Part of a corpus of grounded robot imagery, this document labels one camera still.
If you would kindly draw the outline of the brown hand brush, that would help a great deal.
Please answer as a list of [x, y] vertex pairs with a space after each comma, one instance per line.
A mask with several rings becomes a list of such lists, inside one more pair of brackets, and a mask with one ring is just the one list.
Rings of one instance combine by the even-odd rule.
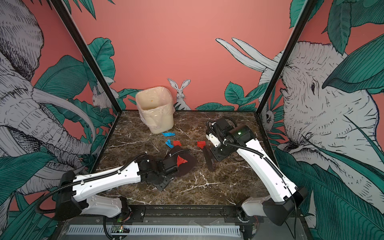
[[211, 155], [211, 152], [210, 152], [208, 146], [203, 147], [203, 154], [204, 154], [205, 161], [206, 161], [206, 164], [207, 164], [209, 171], [214, 172], [216, 170], [216, 164], [214, 162], [214, 159]]

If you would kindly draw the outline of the dark brown dustpan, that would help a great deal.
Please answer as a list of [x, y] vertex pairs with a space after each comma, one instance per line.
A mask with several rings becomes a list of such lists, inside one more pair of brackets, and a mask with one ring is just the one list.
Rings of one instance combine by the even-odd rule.
[[165, 174], [169, 177], [182, 177], [189, 173], [198, 163], [190, 149], [173, 147], [163, 159]]

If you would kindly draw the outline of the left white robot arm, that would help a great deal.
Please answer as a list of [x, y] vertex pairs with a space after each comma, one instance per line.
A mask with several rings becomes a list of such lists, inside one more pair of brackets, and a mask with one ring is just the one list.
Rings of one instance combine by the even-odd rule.
[[128, 220], [132, 212], [124, 197], [108, 198], [101, 192], [127, 184], [146, 182], [162, 191], [178, 172], [181, 157], [169, 155], [164, 160], [141, 155], [126, 166], [108, 171], [75, 176], [63, 175], [54, 220], [65, 221], [79, 215], [100, 215], [118, 221]]

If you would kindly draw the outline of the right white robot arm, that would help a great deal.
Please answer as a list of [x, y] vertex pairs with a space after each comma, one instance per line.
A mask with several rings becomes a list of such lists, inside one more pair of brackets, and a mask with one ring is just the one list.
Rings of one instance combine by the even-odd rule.
[[246, 216], [267, 217], [281, 226], [308, 196], [305, 187], [292, 182], [263, 150], [256, 135], [246, 125], [232, 127], [219, 122], [208, 124], [207, 139], [214, 144], [213, 155], [218, 161], [231, 153], [238, 153], [258, 175], [269, 195], [263, 198], [248, 198], [241, 203]]

